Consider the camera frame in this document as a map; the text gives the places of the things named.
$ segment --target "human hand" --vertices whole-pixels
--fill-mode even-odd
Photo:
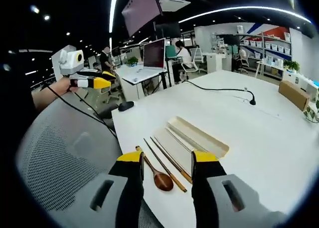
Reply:
[[[79,89],[78,87],[71,87],[71,80],[67,77],[63,77],[59,81],[50,85],[50,88],[59,96],[62,96],[68,92],[68,89],[70,89],[71,92],[77,92]]]

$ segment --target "wooden chopsticks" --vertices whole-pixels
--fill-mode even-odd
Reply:
[[[169,171],[169,169],[164,165],[164,163],[160,160],[160,158],[156,155],[156,153],[153,151],[153,149],[151,148],[151,146],[149,145],[149,143],[145,140],[144,141],[146,143],[146,145],[149,147],[149,149],[151,150],[151,152],[153,153],[153,155],[156,157],[156,159],[159,161],[159,163],[162,165],[162,167],[164,168],[164,170],[168,173],[168,175],[171,177],[171,179],[176,183],[176,185],[183,191],[183,192],[187,192],[187,189],[177,180],[177,178]]]
[[[152,137],[150,139],[153,141],[153,143],[158,147],[158,149],[164,154],[164,156],[173,164],[173,166],[181,173],[181,175],[190,183],[193,184],[193,181],[191,177],[184,171],[184,169],[179,166],[166,152],[163,151],[163,149],[154,141]]]

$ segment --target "ceiling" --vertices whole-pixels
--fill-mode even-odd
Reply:
[[[312,22],[318,21],[315,15],[315,4],[307,0],[188,0],[190,5],[177,12],[165,12],[163,17],[156,18],[157,23],[174,22],[182,19],[220,8],[258,5],[269,6],[289,11],[295,11]],[[23,70],[26,72],[37,69],[41,73],[29,75],[30,80],[39,82],[48,78],[52,71],[52,65],[48,58],[51,53],[18,53],[19,49],[41,49],[56,52],[64,46],[71,44],[82,49],[86,58],[93,55],[93,51],[99,52],[109,44],[110,36],[113,39],[113,47],[122,45],[121,42],[129,40],[129,36],[121,14],[128,0],[117,0],[115,19],[112,35],[109,34],[109,13],[111,0],[6,0],[1,5],[2,24],[5,25],[2,33],[1,61],[5,62],[18,59],[25,62]],[[35,5],[39,9],[36,14],[30,10]],[[256,22],[297,28],[308,35],[313,36],[314,28],[301,19],[287,16],[282,13],[269,10],[245,9],[213,13],[198,17],[180,26],[184,31],[192,30],[193,25],[210,25],[227,22]],[[131,38],[131,43],[138,43],[152,34],[152,25],[146,25]]]

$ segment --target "cardboard box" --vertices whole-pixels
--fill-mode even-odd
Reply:
[[[309,95],[289,81],[281,81],[278,92],[289,99],[301,111],[304,111],[309,102]]]

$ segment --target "white shirt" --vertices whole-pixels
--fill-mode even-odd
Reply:
[[[247,53],[246,53],[246,51],[243,50],[243,49],[240,49],[240,51],[239,51],[239,56],[240,56],[241,59],[247,59]]]
[[[177,54],[177,56],[183,57],[183,63],[189,68],[193,67],[191,56],[186,48],[182,48],[181,51]]]

